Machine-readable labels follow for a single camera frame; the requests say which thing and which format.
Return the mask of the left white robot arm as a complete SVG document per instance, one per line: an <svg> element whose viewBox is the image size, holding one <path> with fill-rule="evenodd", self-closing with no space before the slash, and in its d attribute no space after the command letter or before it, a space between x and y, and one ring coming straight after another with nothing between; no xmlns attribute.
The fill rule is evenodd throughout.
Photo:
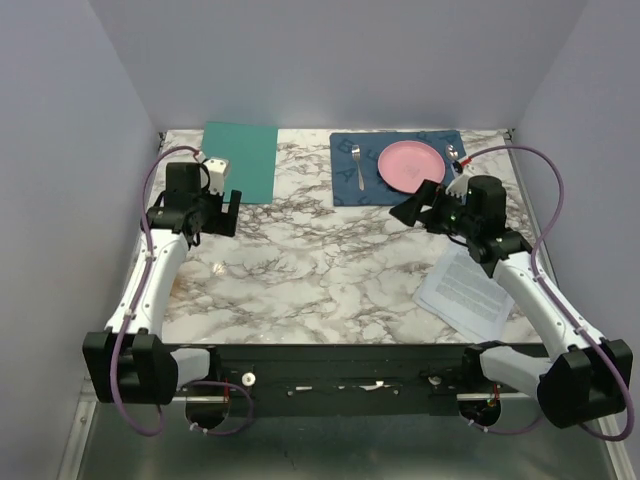
<svg viewBox="0 0 640 480"><path fill-rule="evenodd" d="M86 335L82 351L98 399L166 405L189 384L201 395L222 380L212 355L199 347L170 347L162 324L178 270L204 235L232 237L241 194L226 192L230 163L171 162L165 188L146 210L140 250L123 297L101 332Z"/></svg>

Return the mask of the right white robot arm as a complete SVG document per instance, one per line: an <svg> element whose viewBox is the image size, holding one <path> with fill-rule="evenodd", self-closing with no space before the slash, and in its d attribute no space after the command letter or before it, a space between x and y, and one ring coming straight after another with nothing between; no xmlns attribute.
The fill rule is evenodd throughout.
<svg viewBox="0 0 640 480"><path fill-rule="evenodd" d="M622 340L608 340L579 314L538 268L536 251L506 224L506 190L487 175L471 177L463 196L424 181L417 192L391 208L407 226L422 223L433 234L464 239L471 258L520 307L548 356L531 357L497 341L470 347L460 367L469 390L506 384L535 399L544 417L558 428L617 413L627 424L616 440L635 426L629 391L633 353Z"/></svg>

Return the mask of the teal file folder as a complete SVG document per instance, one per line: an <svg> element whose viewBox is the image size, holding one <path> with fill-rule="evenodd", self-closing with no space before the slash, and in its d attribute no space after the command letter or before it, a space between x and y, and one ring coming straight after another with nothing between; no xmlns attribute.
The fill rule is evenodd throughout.
<svg viewBox="0 0 640 480"><path fill-rule="evenodd" d="M209 157L230 162L225 180L225 200L240 191L243 204L271 204L273 201L278 128L208 122L202 150Z"/></svg>

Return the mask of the printed paper sheets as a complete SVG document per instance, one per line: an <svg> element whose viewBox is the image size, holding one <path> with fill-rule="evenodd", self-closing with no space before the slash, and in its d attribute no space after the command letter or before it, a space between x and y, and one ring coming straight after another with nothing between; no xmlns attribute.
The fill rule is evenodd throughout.
<svg viewBox="0 0 640 480"><path fill-rule="evenodd" d="M413 301L473 343L500 339L514 306L510 295L456 244L432 267Z"/></svg>

